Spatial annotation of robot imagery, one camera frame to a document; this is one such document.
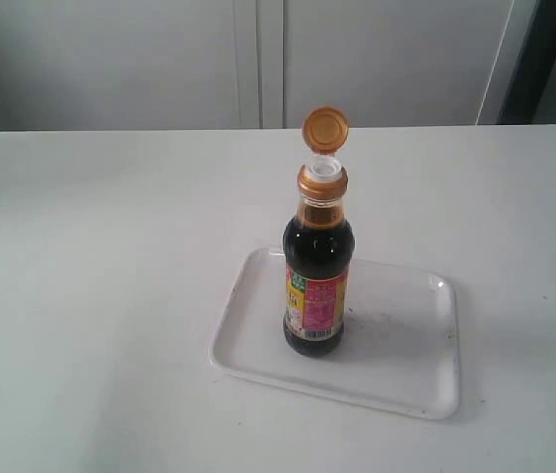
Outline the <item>white cabinet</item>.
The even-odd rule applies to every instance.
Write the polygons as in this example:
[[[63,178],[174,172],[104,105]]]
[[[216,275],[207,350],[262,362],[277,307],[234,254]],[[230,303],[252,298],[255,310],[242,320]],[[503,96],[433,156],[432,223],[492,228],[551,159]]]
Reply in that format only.
[[[0,131],[493,124],[532,1],[0,1]]]

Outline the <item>dark soy sauce bottle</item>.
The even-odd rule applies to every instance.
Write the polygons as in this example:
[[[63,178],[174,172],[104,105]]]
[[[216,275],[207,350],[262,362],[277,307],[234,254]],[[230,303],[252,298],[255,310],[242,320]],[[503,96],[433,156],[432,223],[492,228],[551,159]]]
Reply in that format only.
[[[348,173],[336,157],[348,138],[348,120],[334,107],[320,107],[307,116],[302,133],[313,155],[298,172],[300,200],[283,233],[283,332],[297,353],[318,358],[334,351],[342,340],[355,249],[343,203]]]

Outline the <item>white plastic tray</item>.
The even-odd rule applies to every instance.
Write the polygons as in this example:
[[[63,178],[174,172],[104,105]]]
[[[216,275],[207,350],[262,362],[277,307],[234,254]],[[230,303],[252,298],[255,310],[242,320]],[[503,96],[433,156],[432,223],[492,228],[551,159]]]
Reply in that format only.
[[[414,268],[353,260],[345,331],[330,354],[308,358],[286,342],[285,257],[261,247],[246,259],[210,349],[223,372],[352,405],[440,420],[459,404],[453,286]]]

